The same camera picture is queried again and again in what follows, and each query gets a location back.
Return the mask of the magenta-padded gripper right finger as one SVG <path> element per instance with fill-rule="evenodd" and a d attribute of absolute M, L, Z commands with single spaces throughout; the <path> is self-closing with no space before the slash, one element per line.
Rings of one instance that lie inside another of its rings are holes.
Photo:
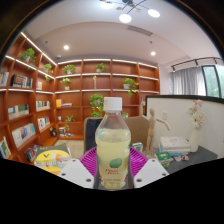
<path fill-rule="evenodd" d="M 141 188 L 169 175 L 157 159 L 147 159 L 134 148 L 130 148 L 129 162 L 130 188 Z"/>

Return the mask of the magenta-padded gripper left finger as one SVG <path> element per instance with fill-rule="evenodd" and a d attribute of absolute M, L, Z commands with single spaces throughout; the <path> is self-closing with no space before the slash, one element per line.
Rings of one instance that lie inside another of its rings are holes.
<path fill-rule="evenodd" d="M 93 148 L 79 159 L 70 159 L 58 176 L 78 186 L 94 189 L 97 187 L 97 170 L 97 154 Z"/>

